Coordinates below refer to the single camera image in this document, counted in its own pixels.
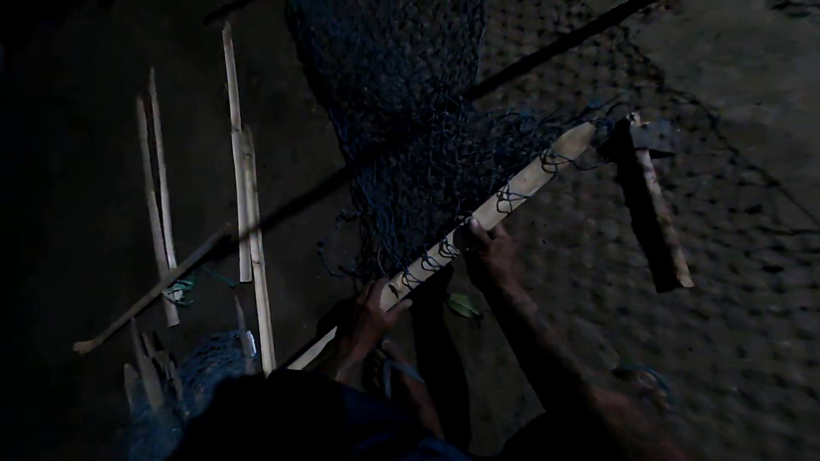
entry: wooden stake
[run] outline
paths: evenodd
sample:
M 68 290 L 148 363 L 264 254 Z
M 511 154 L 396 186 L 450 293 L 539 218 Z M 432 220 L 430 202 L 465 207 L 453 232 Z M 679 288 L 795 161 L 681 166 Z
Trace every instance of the wooden stake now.
M 130 363 L 126 363 L 122 369 L 123 387 L 125 387 L 125 398 L 128 400 L 128 409 L 131 414 L 137 409 L 137 388 L 139 387 L 139 374 Z
M 157 149 L 157 167 L 159 169 L 159 201 L 162 212 L 162 236 L 165 239 L 165 253 L 168 269 L 176 268 L 176 251 L 174 249 L 174 232 L 171 226 L 171 198 L 168 195 L 168 175 L 165 167 L 165 145 L 162 142 L 162 123 L 159 116 L 159 98 L 157 97 L 156 72 L 151 68 L 148 75 L 148 92 L 151 95 L 151 111 L 154 127 L 154 141 Z
M 148 147 L 148 122 L 145 118 L 145 103 L 140 96 L 137 96 L 137 122 L 139 124 L 139 147 L 143 154 L 143 175 L 145 176 L 145 198 L 148 201 L 148 219 L 151 222 L 151 237 L 153 239 L 154 257 L 157 260 L 157 271 L 159 278 L 168 275 L 168 261 L 166 259 L 165 245 L 162 237 L 162 226 L 159 221 L 159 208 L 157 207 L 157 195 L 154 192 L 153 170 L 151 168 L 151 150 Z M 169 300 L 163 298 L 165 306 L 165 317 L 168 326 L 179 325 L 180 316 L 176 311 L 176 306 Z
M 208 237 L 208 240 L 205 240 L 205 243 L 199 246 L 190 256 L 188 256 L 179 266 L 176 267 L 171 273 L 165 276 L 162 280 L 160 280 L 148 293 L 145 294 L 142 298 L 139 299 L 127 312 L 122 314 L 122 316 L 116 319 L 105 331 L 97 335 L 92 340 L 87 341 L 80 341 L 74 343 L 74 351 L 79 352 L 80 354 L 87 354 L 92 350 L 96 349 L 97 346 L 105 342 L 108 338 L 111 337 L 117 330 L 122 328 L 130 319 L 137 316 L 137 314 L 141 313 L 143 309 L 145 309 L 151 301 L 153 301 L 157 296 L 162 294 L 162 291 L 165 288 L 168 288 L 173 284 L 176 279 L 180 278 L 183 274 L 185 274 L 194 264 L 198 263 L 200 259 L 202 259 L 206 254 L 208 254 L 215 246 L 218 244 L 222 239 L 230 236 L 230 224 L 225 225 L 221 230 L 216 232 L 214 235 Z
M 553 144 L 552 150 L 556 156 L 567 159 L 558 165 L 544 164 L 541 157 L 533 160 L 529 165 L 519 171 L 509 183 L 504 186 L 496 195 L 490 197 L 484 204 L 478 207 L 472 214 L 472 218 L 478 220 L 485 229 L 492 229 L 507 217 L 514 209 L 518 208 L 526 198 L 538 192 L 542 186 L 553 179 L 559 169 L 563 169 L 568 160 L 578 158 L 590 145 L 592 136 L 595 134 L 595 126 L 586 122 L 582 125 L 564 133 Z M 427 252 L 427 259 L 419 258 L 408 267 L 408 272 L 401 272 L 390 281 L 381 292 L 380 306 L 382 310 L 392 308 L 398 301 L 410 294 L 423 281 L 432 276 L 440 267 L 445 266 L 458 256 L 458 251 L 453 245 L 453 229 L 442 245 L 436 245 Z M 336 328 L 330 330 L 310 349 L 305 351 L 288 368 L 291 370 L 301 370 L 312 362 L 319 353 L 336 336 Z
M 245 326 L 245 311 L 242 309 L 242 304 L 239 298 L 234 295 L 234 303 L 236 305 L 236 318 L 239 320 L 239 342 L 242 343 L 242 352 L 245 355 L 245 374 L 253 375 L 253 347 L 248 338 L 248 328 Z
M 230 36 L 230 23 L 222 30 L 222 47 L 225 51 L 225 70 L 228 76 L 228 103 L 230 105 L 230 145 L 234 153 L 234 174 L 236 178 L 236 209 L 239 235 L 248 230 L 248 204 L 244 184 L 244 161 L 242 154 L 242 116 L 239 112 L 239 84 L 236 79 L 234 41 Z M 251 253 L 248 239 L 239 241 L 239 281 L 251 281 Z
M 273 332 L 271 329 L 271 305 L 267 293 L 267 275 L 265 273 L 265 252 L 262 249 L 262 219 L 259 212 L 259 195 L 256 178 L 256 149 L 253 147 L 253 134 L 247 126 L 243 132 L 245 151 L 245 193 L 248 202 L 248 226 L 250 229 L 251 263 L 253 265 L 253 292 L 256 297 L 257 317 L 259 320 L 259 349 L 262 355 L 262 370 L 265 376 L 276 368 L 274 355 Z
M 165 395 L 162 393 L 162 385 L 159 382 L 157 369 L 153 365 L 153 360 L 147 355 L 144 343 L 137 331 L 137 322 L 131 319 L 131 339 L 134 342 L 134 351 L 137 355 L 137 368 L 143 378 L 145 395 L 152 409 L 158 409 L 165 403 Z
M 689 266 L 686 265 L 686 258 L 683 256 L 683 249 L 681 248 L 681 241 L 677 238 L 675 227 L 672 225 L 672 214 L 669 212 L 669 206 L 663 198 L 661 186 L 658 184 L 658 176 L 655 173 L 655 167 L 652 165 L 652 158 L 649 155 L 649 150 L 640 149 L 635 151 L 638 165 L 644 173 L 644 181 L 646 182 L 646 189 L 649 192 L 649 197 L 652 199 L 652 208 L 655 211 L 655 216 L 658 218 L 658 227 L 660 228 L 663 241 L 669 249 L 669 254 L 672 258 L 672 270 L 675 273 L 678 283 L 684 288 L 692 288 L 695 283 L 689 275 Z

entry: person's right hand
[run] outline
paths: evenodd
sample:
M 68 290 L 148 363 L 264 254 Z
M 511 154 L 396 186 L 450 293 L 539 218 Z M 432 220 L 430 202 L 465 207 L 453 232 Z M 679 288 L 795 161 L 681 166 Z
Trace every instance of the person's right hand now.
M 472 283 L 479 290 L 489 288 L 488 284 L 500 288 L 516 284 L 513 273 L 516 245 L 504 226 L 498 224 L 488 232 L 477 220 L 470 218 L 464 228 L 464 248 L 460 250 L 467 260 Z

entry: fishing net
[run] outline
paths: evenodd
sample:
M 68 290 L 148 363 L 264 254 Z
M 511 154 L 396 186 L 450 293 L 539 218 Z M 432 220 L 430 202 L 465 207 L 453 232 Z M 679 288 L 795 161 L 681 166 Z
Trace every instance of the fishing net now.
M 185 425 L 211 403 L 214 390 L 225 379 L 246 374 L 240 336 L 229 331 L 204 341 L 180 365 L 182 399 L 177 399 L 171 383 L 162 379 L 165 405 L 151 409 L 144 388 L 137 386 L 131 423 L 123 442 L 130 461 L 159 461 L 168 458 L 182 439 Z
M 460 96 L 478 75 L 480 1 L 295 0 L 287 11 L 313 92 L 354 165 L 362 250 L 345 269 L 357 276 L 405 271 L 598 109 L 482 111 Z
M 475 101 L 459 96 L 613 6 L 590 3 L 289 1 L 300 60 L 355 167 L 345 219 L 361 219 L 362 250 L 346 269 L 402 271 L 576 123 L 632 111 L 674 121 L 690 151 L 655 166 L 695 288 L 654 292 L 611 166 L 568 173 L 510 216 L 527 283 L 598 330 L 608 365 L 628 355 L 660 372 L 676 396 L 676 433 L 696 454 L 820 453 L 818 221 L 636 45 L 674 2 Z

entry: green leaf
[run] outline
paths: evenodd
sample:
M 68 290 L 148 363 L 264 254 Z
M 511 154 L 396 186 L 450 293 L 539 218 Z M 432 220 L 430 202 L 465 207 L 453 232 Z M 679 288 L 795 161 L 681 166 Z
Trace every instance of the green leaf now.
M 456 314 L 467 318 L 483 318 L 484 314 L 472 303 L 466 294 L 453 293 L 447 300 L 447 305 Z

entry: dark clothing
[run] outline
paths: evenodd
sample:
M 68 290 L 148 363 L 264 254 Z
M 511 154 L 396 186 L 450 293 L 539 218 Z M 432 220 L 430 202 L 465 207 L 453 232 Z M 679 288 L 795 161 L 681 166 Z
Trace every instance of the dark clothing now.
M 388 400 L 293 370 L 221 384 L 208 409 L 185 429 L 171 459 L 262 453 L 272 459 L 470 459 Z

